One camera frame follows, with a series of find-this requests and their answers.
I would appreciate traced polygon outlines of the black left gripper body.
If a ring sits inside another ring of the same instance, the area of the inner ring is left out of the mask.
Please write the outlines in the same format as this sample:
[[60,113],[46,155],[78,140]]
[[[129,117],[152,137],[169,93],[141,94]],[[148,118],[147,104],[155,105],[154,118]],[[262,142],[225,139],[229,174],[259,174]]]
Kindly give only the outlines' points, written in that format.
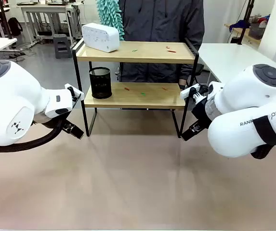
[[68,115],[59,115],[57,117],[57,131],[72,131],[74,124],[67,120]]

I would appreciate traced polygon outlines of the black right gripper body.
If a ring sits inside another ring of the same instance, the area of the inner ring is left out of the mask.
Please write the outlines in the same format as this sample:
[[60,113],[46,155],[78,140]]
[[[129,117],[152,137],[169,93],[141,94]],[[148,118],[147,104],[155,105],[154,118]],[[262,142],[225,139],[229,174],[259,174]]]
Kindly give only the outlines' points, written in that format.
[[208,128],[211,124],[211,120],[208,117],[205,109],[207,98],[204,97],[199,102],[195,103],[195,107],[192,109],[192,114],[197,119],[197,124],[200,128]]

